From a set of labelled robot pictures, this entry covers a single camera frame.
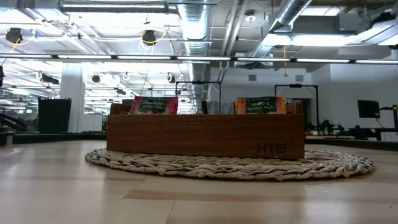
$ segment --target column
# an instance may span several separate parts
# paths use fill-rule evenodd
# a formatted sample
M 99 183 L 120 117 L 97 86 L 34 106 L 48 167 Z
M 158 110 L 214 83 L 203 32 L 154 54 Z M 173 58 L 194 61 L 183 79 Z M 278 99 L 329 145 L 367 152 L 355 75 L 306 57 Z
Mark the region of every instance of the column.
M 60 99 L 71 98 L 69 133 L 83 131 L 86 78 L 81 63 L 64 63 L 61 77 Z

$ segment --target black metal frame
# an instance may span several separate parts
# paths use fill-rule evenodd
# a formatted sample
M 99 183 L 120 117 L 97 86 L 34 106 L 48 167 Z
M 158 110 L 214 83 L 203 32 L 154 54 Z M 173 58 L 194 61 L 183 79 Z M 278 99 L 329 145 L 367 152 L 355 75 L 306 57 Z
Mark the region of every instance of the black metal frame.
M 177 93 L 178 93 L 178 84 L 180 84 L 180 83 L 191 83 L 191 84 L 194 84 L 194 85 L 218 84 L 218 86 L 219 86 L 218 113 L 221 114 L 221 82 L 205 82 L 205 81 L 180 82 L 180 81 L 177 81 L 177 82 L 175 82 L 175 97 L 178 97 L 178 95 L 177 95 Z
M 301 87 L 314 87 L 315 89 L 315 98 L 317 102 L 317 131 L 319 134 L 319 106 L 318 106 L 318 85 L 301 85 L 301 84 L 290 84 L 290 85 L 274 85 L 274 91 L 275 91 L 275 96 L 277 96 L 277 87 L 278 86 L 284 86 L 284 87 L 289 87 L 289 88 L 301 88 Z

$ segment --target woven rope rug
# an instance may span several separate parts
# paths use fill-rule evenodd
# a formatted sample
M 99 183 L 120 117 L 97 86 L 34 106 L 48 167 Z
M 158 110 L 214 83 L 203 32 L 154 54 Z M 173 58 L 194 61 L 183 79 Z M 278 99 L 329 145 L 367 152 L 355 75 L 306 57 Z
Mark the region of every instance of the woven rope rug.
M 96 149 L 86 154 L 95 164 L 133 172 L 156 172 L 160 175 L 237 178 L 244 180 L 307 179 L 349 177 L 374 170 L 368 158 L 343 152 L 305 149 L 305 159 L 251 159 L 205 156 L 177 156 L 122 153 Z

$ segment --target ceiling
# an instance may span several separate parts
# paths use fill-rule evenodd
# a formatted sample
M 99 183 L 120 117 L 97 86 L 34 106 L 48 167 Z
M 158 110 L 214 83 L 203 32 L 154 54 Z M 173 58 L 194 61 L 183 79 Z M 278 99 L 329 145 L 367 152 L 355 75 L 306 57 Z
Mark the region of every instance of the ceiling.
M 237 34 L 232 54 L 235 52 L 250 52 L 262 41 L 261 27 L 265 17 L 279 9 L 281 1 L 249 1 L 246 10 L 253 9 L 255 21 L 247 22 L 243 19 Z M 314 0 L 302 15 L 307 16 L 335 16 L 341 10 L 349 8 L 349 12 L 356 14 L 364 10 L 385 7 L 396 1 L 316 1 Z M 210 16 L 210 55 L 218 56 L 226 35 L 226 23 L 233 1 L 222 0 L 211 7 Z M 1 9 L 0 11 L 0 52 L 16 54 L 118 54 L 118 55 L 184 55 L 181 21 L 175 14 L 128 14 L 128 13 L 93 13 L 70 12 L 65 14 L 49 14 L 48 21 L 32 18 L 18 9 Z M 22 29 L 25 45 L 13 44 L 5 39 L 6 32 L 11 27 Z M 33 38 L 31 30 L 37 31 L 37 38 Z M 157 39 L 154 47 L 144 47 L 141 34 L 145 30 L 154 30 Z M 387 46 L 362 45 L 359 47 L 302 47 L 288 45 L 285 49 L 274 47 L 270 52 L 274 57 L 356 57 L 356 58 L 384 58 L 390 54 Z M 275 63 L 269 68 L 283 67 L 283 63 Z M 288 68 L 309 68 L 306 64 L 288 64 Z M 40 73 L 61 80 L 62 62 L 39 62 L 33 60 L 7 59 L 4 62 L 6 78 L 4 85 L 16 86 L 57 86 L 42 83 L 38 77 Z M 146 88 L 175 88 L 165 80 L 168 73 L 175 75 L 177 80 L 190 80 L 189 66 L 185 63 L 101 63 L 85 62 L 84 73 L 88 75 L 86 87 L 86 101 L 99 101 L 106 108 L 109 99 L 143 96 L 172 96 L 174 91 L 148 91 Z M 100 75 L 107 83 L 94 83 L 93 75 Z M 114 90 L 90 90 L 99 86 L 120 86 L 137 88 L 127 91 L 126 95 L 119 95 Z M 57 89 L 18 90 L 13 91 L 11 97 L 27 98 L 31 96 L 57 96 Z M 94 103 L 86 103 L 87 108 Z M 186 111 L 193 110 L 186 105 Z

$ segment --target wooden planter box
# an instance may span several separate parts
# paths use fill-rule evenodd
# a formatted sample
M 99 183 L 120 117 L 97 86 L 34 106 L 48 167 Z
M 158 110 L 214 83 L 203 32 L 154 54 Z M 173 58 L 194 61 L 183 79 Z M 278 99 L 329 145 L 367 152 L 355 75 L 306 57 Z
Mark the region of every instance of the wooden planter box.
M 108 118 L 109 151 L 304 158 L 302 114 L 128 115 Z

